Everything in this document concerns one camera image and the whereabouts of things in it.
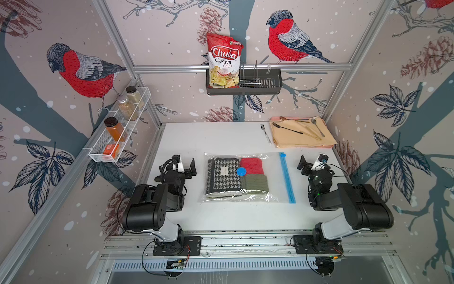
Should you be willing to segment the red knitted scarf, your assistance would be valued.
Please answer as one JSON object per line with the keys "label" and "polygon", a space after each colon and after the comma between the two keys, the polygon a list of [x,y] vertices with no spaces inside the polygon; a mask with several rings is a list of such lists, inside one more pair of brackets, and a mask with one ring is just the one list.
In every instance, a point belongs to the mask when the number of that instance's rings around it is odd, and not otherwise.
{"label": "red knitted scarf", "polygon": [[263,175],[262,160],[258,157],[247,157],[240,160],[240,168],[244,175]]}

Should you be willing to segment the olive green knitted scarf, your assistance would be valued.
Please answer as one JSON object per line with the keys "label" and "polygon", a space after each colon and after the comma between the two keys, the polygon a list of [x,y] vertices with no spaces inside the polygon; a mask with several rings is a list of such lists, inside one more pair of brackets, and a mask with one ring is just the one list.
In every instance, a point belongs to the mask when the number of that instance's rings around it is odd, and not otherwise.
{"label": "olive green knitted scarf", "polygon": [[247,194],[265,194],[269,192],[266,175],[249,174],[240,177],[241,188]]}

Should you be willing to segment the clear plastic vacuum bag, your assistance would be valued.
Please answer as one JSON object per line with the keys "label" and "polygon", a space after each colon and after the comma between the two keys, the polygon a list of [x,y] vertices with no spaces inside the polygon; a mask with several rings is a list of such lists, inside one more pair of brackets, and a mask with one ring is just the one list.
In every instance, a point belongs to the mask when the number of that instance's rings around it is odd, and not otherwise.
{"label": "clear plastic vacuum bag", "polygon": [[205,154],[202,201],[296,203],[283,152]]}

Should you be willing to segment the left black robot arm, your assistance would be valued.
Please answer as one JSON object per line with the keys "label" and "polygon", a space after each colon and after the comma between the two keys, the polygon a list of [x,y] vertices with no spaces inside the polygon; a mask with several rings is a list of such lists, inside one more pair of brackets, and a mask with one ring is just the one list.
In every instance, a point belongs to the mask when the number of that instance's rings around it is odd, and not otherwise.
{"label": "left black robot arm", "polygon": [[167,213],[183,209],[188,192],[186,180],[197,175],[195,160],[184,169],[180,156],[174,155],[159,170],[156,186],[135,187],[123,213],[122,227],[129,232],[152,235],[154,256],[198,256],[202,238],[185,236],[180,225],[166,218]]}

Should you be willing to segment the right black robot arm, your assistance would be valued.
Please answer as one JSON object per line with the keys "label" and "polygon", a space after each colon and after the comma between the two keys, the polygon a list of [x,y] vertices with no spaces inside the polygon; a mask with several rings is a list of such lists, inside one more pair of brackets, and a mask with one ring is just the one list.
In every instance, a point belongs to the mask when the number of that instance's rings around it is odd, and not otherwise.
{"label": "right black robot arm", "polygon": [[363,231],[391,228],[394,217],[370,184],[338,183],[332,190],[334,171],[326,155],[314,163],[300,158],[297,169],[308,177],[308,200],[315,211],[342,210],[342,214],[315,225],[312,235],[293,236],[297,254],[341,255],[341,240]]}

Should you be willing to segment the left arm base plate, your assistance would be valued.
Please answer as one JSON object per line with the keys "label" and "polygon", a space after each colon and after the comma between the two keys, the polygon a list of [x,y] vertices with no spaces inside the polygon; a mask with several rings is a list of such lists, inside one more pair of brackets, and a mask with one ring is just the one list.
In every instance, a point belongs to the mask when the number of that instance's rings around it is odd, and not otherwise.
{"label": "left arm base plate", "polygon": [[199,256],[202,238],[199,236],[184,237],[173,242],[163,243],[154,239],[153,256]]}

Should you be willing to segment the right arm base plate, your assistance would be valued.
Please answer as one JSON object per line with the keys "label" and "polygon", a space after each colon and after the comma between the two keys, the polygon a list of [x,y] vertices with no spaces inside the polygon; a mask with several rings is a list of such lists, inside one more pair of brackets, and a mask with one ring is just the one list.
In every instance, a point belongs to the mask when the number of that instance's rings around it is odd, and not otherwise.
{"label": "right arm base plate", "polygon": [[316,241],[312,235],[294,235],[290,244],[295,248],[296,254],[340,255],[344,253],[341,241],[326,239]]}

